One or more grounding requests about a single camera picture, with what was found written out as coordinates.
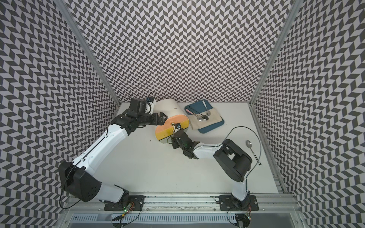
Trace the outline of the yellow drawer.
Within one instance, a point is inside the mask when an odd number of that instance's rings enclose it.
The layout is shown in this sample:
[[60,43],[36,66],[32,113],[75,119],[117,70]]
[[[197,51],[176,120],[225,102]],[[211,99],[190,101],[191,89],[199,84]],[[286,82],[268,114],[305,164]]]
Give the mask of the yellow drawer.
[[164,139],[166,137],[172,136],[173,134],[174,134],[173,129],[171,129],[171,131],[167,130],[167,131],[164,131],[161,133],[157,133],[157,134],[155,133],[157,140]]

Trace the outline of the orange top drawer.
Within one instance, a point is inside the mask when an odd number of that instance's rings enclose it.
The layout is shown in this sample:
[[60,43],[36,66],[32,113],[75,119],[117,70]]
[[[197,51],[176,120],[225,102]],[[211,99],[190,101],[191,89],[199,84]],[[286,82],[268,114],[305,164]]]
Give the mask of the orange top drawer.
[[180,124],[181,125],[181,128],[182,129],[187,129],[189,127],[189,119],[186,115],[175,115],[175,116],[172,116],[172,117],[169,117],[164,125],[162,126],[158,126],[156,128],[156,131],[155,133],[161,133],[161,132],[164,132],[164,131],[171,131],[171,129],[173,129],[173,125],[177,125],[177,124]]

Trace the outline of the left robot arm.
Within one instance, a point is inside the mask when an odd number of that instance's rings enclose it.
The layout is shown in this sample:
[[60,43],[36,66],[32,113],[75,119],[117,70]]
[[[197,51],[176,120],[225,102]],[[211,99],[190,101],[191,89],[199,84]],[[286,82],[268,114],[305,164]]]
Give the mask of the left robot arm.
[[58,167],[62,190],[83,202],[97,199],[121,203],[128,191],[102,183],[94,174],[113,149],[136,129],[165,123],[167,116],[155,113],[155,104],[153,97],[131,99],[129,107],[111,121],[107,130],[86,151],[72,162],[62,162]]

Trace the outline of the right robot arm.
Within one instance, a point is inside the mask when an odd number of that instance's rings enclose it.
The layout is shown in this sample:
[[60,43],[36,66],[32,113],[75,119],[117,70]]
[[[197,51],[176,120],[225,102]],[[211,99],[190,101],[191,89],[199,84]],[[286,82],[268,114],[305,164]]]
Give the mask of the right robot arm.
[[245,178],[251,170],[252,158],[232,140],[225,139],[221,144],[204,144],[192,141],[180,130],[175,132],[171,141],[174,149],[180,148],[183,155],[190,159],[214,159],[234,181],[234,199],[242,202],[248,197]]

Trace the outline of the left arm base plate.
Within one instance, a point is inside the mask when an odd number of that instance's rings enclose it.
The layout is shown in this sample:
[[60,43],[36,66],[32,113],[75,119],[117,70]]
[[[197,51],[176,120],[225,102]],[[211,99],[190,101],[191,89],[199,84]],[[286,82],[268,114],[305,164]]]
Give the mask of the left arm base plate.
[[129,195],[128,198],[122,198],[118,203],[105,203],[104,211],[124,211],[129,205],[133,211],[141,211],[144,201],[144,195]]

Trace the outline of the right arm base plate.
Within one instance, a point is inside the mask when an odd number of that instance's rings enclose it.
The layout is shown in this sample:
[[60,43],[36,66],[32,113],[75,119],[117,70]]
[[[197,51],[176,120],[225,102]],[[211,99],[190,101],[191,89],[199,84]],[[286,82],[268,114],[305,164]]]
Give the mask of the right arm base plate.
[[218,203],[221,211],[259,211],[257,198],[254,195],[248,194],[243,201],[240,201],[232,195],[218,196]]

